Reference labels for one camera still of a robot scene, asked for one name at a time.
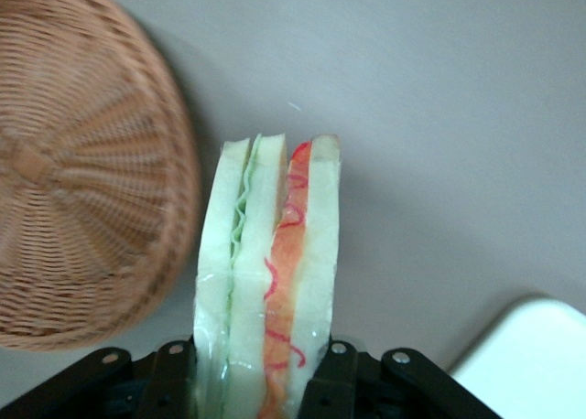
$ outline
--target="white object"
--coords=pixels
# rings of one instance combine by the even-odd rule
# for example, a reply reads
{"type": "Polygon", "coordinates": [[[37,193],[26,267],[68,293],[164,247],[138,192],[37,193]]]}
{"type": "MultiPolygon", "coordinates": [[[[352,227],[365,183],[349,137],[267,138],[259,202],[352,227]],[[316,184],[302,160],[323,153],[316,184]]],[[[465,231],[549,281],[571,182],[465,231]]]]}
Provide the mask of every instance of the white object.
{"type": "Polygon", "coordinates": [[[528,300],[452,376],[505,419],[583,419],[586,316],[557,300],[528,300]]]}

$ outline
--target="metal screw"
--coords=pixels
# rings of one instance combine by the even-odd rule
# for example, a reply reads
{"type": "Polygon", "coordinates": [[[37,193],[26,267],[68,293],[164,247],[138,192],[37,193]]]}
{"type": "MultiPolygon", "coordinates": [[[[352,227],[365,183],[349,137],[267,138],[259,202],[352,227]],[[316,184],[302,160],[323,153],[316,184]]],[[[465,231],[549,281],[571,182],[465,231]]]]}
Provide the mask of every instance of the metal screw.
{"type": "Polygon", "coordinates": [[[103,364],[110,364],[111,362],[118,361],[118,354],[116,352],[109,353],[105,357],[102,358],[103,364]]]}
{"type": "Polygon", "coordinates": [[[346,353],[347,348],[342,343],[333,343],[331,345],[331,351],[333,353],[346,353]]]}
{"type": "Polygon", "coordinates": [[[399,364],[408,364],[411,358],[405,352],[395,352],[393,354],[393,360],[399,364]]]}
{"type": "Polygon", "coordinates": [[[182,344],[174,344],[173,346],[171,346],[170,348],[168,348],[168,353],[170,355],[176,355],[178,353],[181,353],[183,351],[183,345],[182,344]]]}

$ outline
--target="woven basket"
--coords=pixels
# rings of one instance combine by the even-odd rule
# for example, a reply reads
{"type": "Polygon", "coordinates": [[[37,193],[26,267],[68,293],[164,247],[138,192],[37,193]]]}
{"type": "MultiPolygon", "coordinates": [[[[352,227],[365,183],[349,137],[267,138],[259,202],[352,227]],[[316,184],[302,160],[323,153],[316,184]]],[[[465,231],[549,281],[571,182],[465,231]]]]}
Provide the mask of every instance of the woven basket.
{"type": "Polygon", "coordinates": [[[190,125],[111,0],[0,0],[0,345],[110,338],[174,284],[199,222],[190,125]]]}

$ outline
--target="sandwich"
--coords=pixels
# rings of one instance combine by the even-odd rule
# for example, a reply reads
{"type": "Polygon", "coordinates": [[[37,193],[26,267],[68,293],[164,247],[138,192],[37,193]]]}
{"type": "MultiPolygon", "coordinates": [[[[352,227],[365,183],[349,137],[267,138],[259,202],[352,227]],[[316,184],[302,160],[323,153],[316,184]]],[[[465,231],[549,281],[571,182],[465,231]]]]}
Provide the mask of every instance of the sandwich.
{"type": "Polygon", "coordinates": [[[327,349],[340,146],[284,135],[223,145],[201,235],[193,336],[204,419],[297,417],[327,349]]]}

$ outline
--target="red squiggle line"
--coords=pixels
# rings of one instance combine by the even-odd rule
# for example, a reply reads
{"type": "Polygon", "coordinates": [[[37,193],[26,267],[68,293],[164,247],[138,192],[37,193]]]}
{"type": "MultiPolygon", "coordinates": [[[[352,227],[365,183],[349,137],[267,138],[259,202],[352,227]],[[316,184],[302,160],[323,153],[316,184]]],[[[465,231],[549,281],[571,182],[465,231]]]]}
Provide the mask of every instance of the red squiggle line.
{"type": "Polygon", "coordinates": [[[303,212],[303,210],[299,206],[296,206],[295,204],[288,202],[285,204],[285,209],[292,210],[295,213],[297,213],[297,220],[293,220],[291,222],[283,222],[283,223],[279,224],[279,226],[278,226],[279,229],[285,229],[286,227],[293,227],[296,225],[301,225],[301,224],[303,224],[303,222],[305,222],[305,213],[303,212]]]}
{"type": "Polygon", "coordinates": [[[291,159],[294,160],[299,154],[301,154],[301,152],[303,152],[309,145],[311,145],[311,142],[305,142],[302,143],[301,145],[297,146],[297,149],[295,149],[295,151],[293,151],[293,155],[291,156],[291,159]]]}
{"type": "Polygon", "coordinates": [[[278,332],[275,332],[272,329],[265,329],[265,333],[270,338],[278,339],[279,341],[283,341],[284,343],[289,343],[289,341],[291,341],[291,338],[287,335],[279,334],[278,332]]]}
{"type": "Polygon", "coordinates": [[[267,258],[265,258],[265,265],[266,268],[268,268],[268,271],[271,272],[271,285],[269,286],[268,291],[265,292],[264,297],[264,299],[267,300],[272,294],[275,293],[275,290],[277,289],[278,274],[275,266],[269,262],[267,258]]]}
{"type": "Polygon", "coordinates": [[[286,369],[287,366],[288,366],[288,362],[282,361],[282,362],[277,362],[275,364],[269,364],[268,366],[266,366],[266,369],[268,371],[280,371],[281,369],[286,369]]]}
{"type": "MultiPolygon", "coordinates": [[[[293,352],[297,353],[299,355],[299,363],[297,365],[298,369],[301,369],[303,366],[305,366],[307,359],[305,358],[305,354],[301,351],[300,348],[298,348],[297,346],[294,346],[293,344],[291,344],[291,337],[288,337],[286,335],[283,334],[279,334],[278,332],[275,332],[272,329],[265,329],[265,333],[270,337],[270,338],[274,338],[277,339],[279,341],[283,341],[284,343],[289,343],[289,347],[291,348],[291,350],[293,350],[293,352]]],[[[279,362],[277,364],[271,364],[269,366],[267,366],[269,369],[284,369],[287,367],[287,362],[279,362]]]]}
{"type": "Polygon", "coordinates": [[[308,178],[304,177],[302,175],[289,174],[287,176],[287,178],[290,181],[297,181],[298,182],[298,184],[289,185],[289,190],[292,190],[294,188],[306,188],[309,184],[308,178]]]}
{"type": "Polygon", "coordinates": [[[291,350],[293,350],[295,353],[297,353],[299,355],[299,363],[298,363],[297,367],[298,367],[298,369],[301,369],[303,366],[305,366],[305,362],[306,362],[305,354],[301,351],[300,348],[297,348],[297,347],[293,346],[292,344],[291,344],[291,350]]]}

